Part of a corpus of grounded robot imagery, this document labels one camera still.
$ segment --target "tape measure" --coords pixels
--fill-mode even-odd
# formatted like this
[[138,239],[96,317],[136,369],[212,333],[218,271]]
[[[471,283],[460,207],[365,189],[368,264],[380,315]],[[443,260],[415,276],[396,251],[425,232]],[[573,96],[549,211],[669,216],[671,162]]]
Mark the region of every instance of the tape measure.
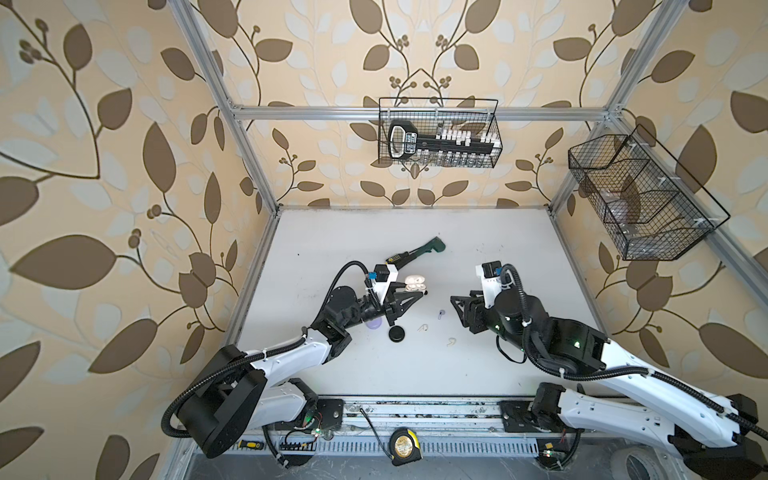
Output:
[[419,439],[414,432],[406,428],[395,430],[389,437],[389,453],[395,467],[422,459]]

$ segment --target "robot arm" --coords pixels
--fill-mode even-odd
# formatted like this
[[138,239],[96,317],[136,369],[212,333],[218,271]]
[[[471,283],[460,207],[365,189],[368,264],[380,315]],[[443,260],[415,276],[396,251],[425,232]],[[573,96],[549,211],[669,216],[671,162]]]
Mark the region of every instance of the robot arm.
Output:
[[697,389],[658,371],[596,329],[549,316],[538,298],[525,294],[511,265],[484,263],[476,273],[482,291],[451,297],[464,327],[472,333],[490,329],[522,348],[546,373],[599,382],[641,404],[596,399],[542,383],[531,404],[531,419],[540,428],[566,425],[633,439],[682,458],[709,480],[754,478],[763,471],[766,459],[759,444],[745,436],[753,431],[768,439],[768,432],[754,425],[754,401]]
[[[336,287],[341,274],[353,265],[366,275],[367,294],[362,298],[349,286]],[[340,355],[352,340],[348,328],[382,316],[392,326],[425,295],[424,277],[409,276],[400,283],[397,274],[393,265],[376,265],[369,273],[360,262],[350,262],[339,271],[301,337],[268,349],[241,352],[233,345],[220,349],[170,404],[161,420],[163,432],[177,438],[191,436],[206,457],[213,458],[246,429],[311,419],[317,395],[291,377]],[[170,426],[174,414],[184,430]]]

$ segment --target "green tool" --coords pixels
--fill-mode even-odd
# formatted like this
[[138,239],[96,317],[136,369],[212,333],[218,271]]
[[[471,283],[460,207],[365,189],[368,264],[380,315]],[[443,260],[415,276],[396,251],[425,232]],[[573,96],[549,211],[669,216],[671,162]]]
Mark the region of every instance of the green tool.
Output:
[[396,253],[392,255],[390,258],[386,259],[386,263],[390,263],[395,266],[397,270],[400,270],[408,263],[411,263],[416,257],[419,257],[423,255],[424,253],[431,252],[442,252],[445,250],[445,244],[440,240],[439,237],[435,237],[431,239],[429,242],[425,243],[424,245],[421,245],[416,250],[411,250],[410,252],[403,252],[403,253]]

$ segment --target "electrical wire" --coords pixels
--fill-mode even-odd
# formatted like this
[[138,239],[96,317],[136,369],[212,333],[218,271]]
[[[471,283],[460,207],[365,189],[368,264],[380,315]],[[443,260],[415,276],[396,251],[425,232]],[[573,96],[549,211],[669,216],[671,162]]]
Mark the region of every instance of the electrical wire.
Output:
[[578,447],[579,442],[581,441],[581,433],[584,431],[584,429],[576,429],[576,435],[574,436],[573,442],[571,443],[571,447],[568,449],[568,453],[565,454],[565,458],[562,460],[556,460],[552,465],[546,465],[542,460],[541,456],[536,457],[536,462],[538,462],[539,465],[545,470],[563,470],[565,467],[571,462],[571,460],[574,458],[574,455],[576,453],[576,448]]
[[507,353],[504,350],[502,350],[502,345],[499,343],[498,339],[499,339],[499,336],[497,335],[496,336],[496,349],[498,350],[499,353],[501,353],[504,356],[504,358],[506,358],[507,360],[509,360],[512,363],[517,363],[517,364],[520,364],[520,365],[525,363],[525,360],[528,358],[528,356],[525,355],[525,353],[523,353],[523,360],[521,362],[518,362],[517,360],[513,360],[509,355],[507,355]]
[[[656,371],[651,372],[648,368],[645,368],[645,367],[625,366],[625,367],[607,369],[601,372],[594,372],[588,375],[575,375],[572,373],[561,372],[555,369],[551,369],[551,368],[548,368],[547,366],[542,365],[538,361],[538,353],[535,352],[531,347],[531,321],[532,320],[528,315],[528,298],[525,295],[525,291],[523,290],[522,281],[520,280],[518,271],[515,269],[514,266],[512,266],[509,263],[506,263],[505,265],[502,266],[502,271],[500,272],[501,278],[504,278],[504,275],[507,272],[511,274],[511,277],[518,288],[518,297],[520,299],[520,310],[522,313],[522,321],[524,325],[523,326],[523,352],[531,360],[531,363],[533,363],[534,366],[540,369],[542,372],[548,373],[553,376],[561,377],[562,379],[565,379],[565,380],[573,380],[575,382],[590,382],[594,380],[605,380],[605,379],[612,379],[614,377],[624,376],[624,375],[651,376],[652,378],[668,383],[673,387],[679,389],[680,391],[688,394],[689,396],[694,397],[696,400],[703,403],[708,408],[714,410],[717,413],[725,412],[725,407],[715,402],[711,398],[707,397],[702,392],[699,392],[695,388],[681,382],[680,380],[674,377],[665,375],[662,372],[656,372]],[[742,426],[745,429],[748,429],[751,432],[754,432],[758,436],[763,437],[765,440],[768,440],[768,431],[760,428],[759,426],[755,425],[754,423],[750,422],[744,417],[740,415],[736,415],[734,413],[728,413],[725,416],[727,419],[734,421],[739,426]]]
[[339,270],[336,276],[333,277],[333,282],[331,282],[331,286],[328,289],[328,293],[326,293],[325,299],[323,299],[323,303],[320,305],[320,310],[318,310],[317,315],[323,312],[323,309],[326,307],[326,303],[328,303],[328,299],[331,297],[331,292],[333,291],[334,288],[336,288],[336,283],[339,281],[341,276],[344,274],[344,272],[346,272],[348,268],[350,268],[353,265],[359,266],[362,272],[366,275],[366,278],[368,277],[368,269],[366,268],[365,265],[362,264],[362,262],[359,262],[357,260],[352,260],[351,262],[348,262],[346,265],[342,266],[341,270]]
[[272,439],[270,438],[270,430],[264,425],[261,427],[261,431],[264,433],[264,443],[266,443],[266,447],[272,452],[272,456],[277,460],[277,463],[281,464],[283,468],[288,468],[288,458],[285,458],[285,456],[275,448],[275,444],[272,443]]
[[369,418],[368,418],[368,414],[366,413],[366,411],[365,411],[365,410],[363,410],[363,409],[361,408],[361,409],[360,409],[360,413],[362,413],[362,416],[366,417],[366,421],[368,422],[368,425],[370,425],[370,426],[371,426],[371,430],[373,430],[373,435],[376,435],[376,440],[378,440],[378,441],[379,441],[379,447],[381,447],[381,448],[382,448],[382,452],[384,452],[384,455],[386,455],[386,458],[389,458],[390,460],[392,460],[393,458],[395,458],[395,457],[393,457],[393,456],[392,456],[392,455],[389,453],[389,451],[387,451],[387,449],[384,447],[384,444],[382,443],[382,440],[381,440],[381,438],[379,438],[379,434],[376,432],[376,428],[375,428],[375,427],[373,426],[373,424],[371,423],[371,419],[369,419]]

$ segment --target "purple object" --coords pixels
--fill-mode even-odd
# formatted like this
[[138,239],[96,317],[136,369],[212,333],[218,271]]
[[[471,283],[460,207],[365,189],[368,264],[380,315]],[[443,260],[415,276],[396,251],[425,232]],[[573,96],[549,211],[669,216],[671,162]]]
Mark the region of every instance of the purple object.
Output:
[[373,319],[370,322],[366,322],[366,326],[370,328],[371,330],[375,330],[379,328],[382,325],[382,317],[379,317],[377,319]]

